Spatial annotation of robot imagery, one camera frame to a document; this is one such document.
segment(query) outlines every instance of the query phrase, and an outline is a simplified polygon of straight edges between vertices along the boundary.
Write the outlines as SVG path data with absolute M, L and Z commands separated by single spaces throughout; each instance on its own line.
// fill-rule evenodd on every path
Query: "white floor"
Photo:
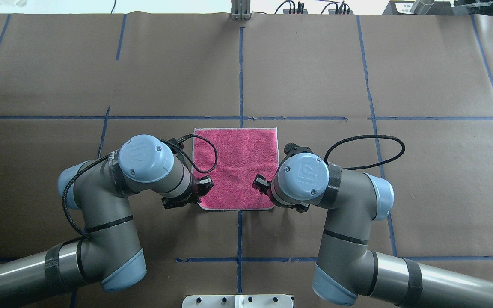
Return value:
M 252 0 L 255 12 L 273 14 L 282 0 Z M 320 14 L 327 2 L 304 0 L 309 14 Z M 346 0 L 355 14 L 380 15 L 388 0 Z M 113 0 L 0 0 L 0 13 L 80 14 L 109 13 Z M 230 12 L 230 0 L 117 0 L 115 13 L 134 11 L 153 13 L 212 13 Z

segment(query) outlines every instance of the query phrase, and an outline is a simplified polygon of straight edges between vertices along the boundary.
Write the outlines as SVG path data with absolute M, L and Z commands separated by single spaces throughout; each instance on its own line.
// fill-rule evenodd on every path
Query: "white bracket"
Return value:
M 248 20 L 250 17 L 250 0 L 231 0 L 231 19 Z
M 294 297 L 286 294 L 188 296 L 182 308 L 294 308 Z

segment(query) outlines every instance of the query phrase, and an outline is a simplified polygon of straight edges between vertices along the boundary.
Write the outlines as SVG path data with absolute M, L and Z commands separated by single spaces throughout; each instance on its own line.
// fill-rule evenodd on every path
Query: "pink towel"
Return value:
M 276 128 L 194 129 L 194 134 L 214 143 L 218 166 L 209 175 L 214 187 L 201 198 L 205 210 L 266 210 L 273 204 L 266 195 L 252 188 L 257 173 L 273 177 L 279 166 Z M 214 163 L 210 145 L 194 138 L 193 161 L 199 169 Z M 193 171 L 196 177 L 203 174 Z

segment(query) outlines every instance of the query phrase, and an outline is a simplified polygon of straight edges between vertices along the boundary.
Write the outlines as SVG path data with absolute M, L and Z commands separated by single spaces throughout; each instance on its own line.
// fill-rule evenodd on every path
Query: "light blue cap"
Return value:
M 153 183 L 170 173 L 174 155 L 166 144 L 154 136 L 137 135 L 121 147 L 119 166 L 131 180 Z
M 105 292 L 121 291 L 141 281 L 146 272 L 146 261 L 143 257 L 143 249 L 141 249 L 100 284 Z
M 70 168 L 67 168 L 66 170 L 62 171 L 60 177 L 58 177 L 58 182 L 56 182 L 56 186 L 58 187 L 58 194 L 60 195 L 60 197 L 62 197 L 62 195 L 64 194 L 64 189 L 66 188 L 66 185 L 68 185 L 72 177 L 75 177 L 75 175 L 81 169 L 81 166 L 84 165 L 84 163 L 86 162 L 82 162 L 78 165 L 71 166 Z M 72 186 L 70 187 L 70 189 L 68 189 L 66 204 L 71 209 L 79 209 L 74 198 L 74 185 L 75 183 L 72 183 Z
M 319 197 L 327 189 L 328 166 L 312 153 L 296 154 L 279 168 L 277 180 L 283 193 L 298 201 Z
M 368 175 L 368 178 L 376 191 L 378 210 L 374 220 L 383 220 L 389 215 L 389 211 L 393 208 L 393 202 L 395 201 L 393 187 L 391 186 L 391 183 L 385 179 L 374 177 L 368 173 L 365 174 Z
M 312 288 L 315 294 L 323 300 L 342 306 L 352 306 L 355 304 L 356 298 L 359 297 L 337 283 L 317 264 L 315 265 Z

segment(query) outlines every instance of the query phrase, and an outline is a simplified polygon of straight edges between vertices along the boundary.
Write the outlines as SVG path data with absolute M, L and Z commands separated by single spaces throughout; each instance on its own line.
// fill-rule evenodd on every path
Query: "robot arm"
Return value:
M 327 165 L 296 144 L 285 154 L 273 179 L 259 174 L 253 187 L 279 207 L 328 210 L 313 278 L 319 297 L 344 306 L 360 294 L 400 307 L 493 307 L 493 282 L 367 249 L 372 221 L 393 207 L 388 181 Z
M 149 135 L 131 138 L 107 160 L 84 162 L 60 175 L 60 195 L 81 209 L 88 238 L 59 244 L 0 265 L 0 306 L 20 306 L 100 282 L 106 292 L 125 289 L 146 273 L 128 197 L 143 190 L 163 196 L 165 208 L 199 201 L 213 187 L 210 176 L 195 179 L 180 158 Z

